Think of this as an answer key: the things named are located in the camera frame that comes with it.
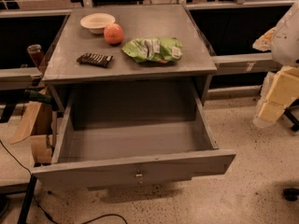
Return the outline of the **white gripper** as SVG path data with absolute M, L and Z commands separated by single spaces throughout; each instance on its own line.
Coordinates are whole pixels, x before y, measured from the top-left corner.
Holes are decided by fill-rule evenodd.
M 271 50 L 273 60 L 283 66 L 277 73 L 268 72 L 262 85 L 253 123 L 259 128 L 277 122 L 284 111 L 299 98 L 299 3 L 279 20 L 276 27 L 255 40 L 252 47 Z

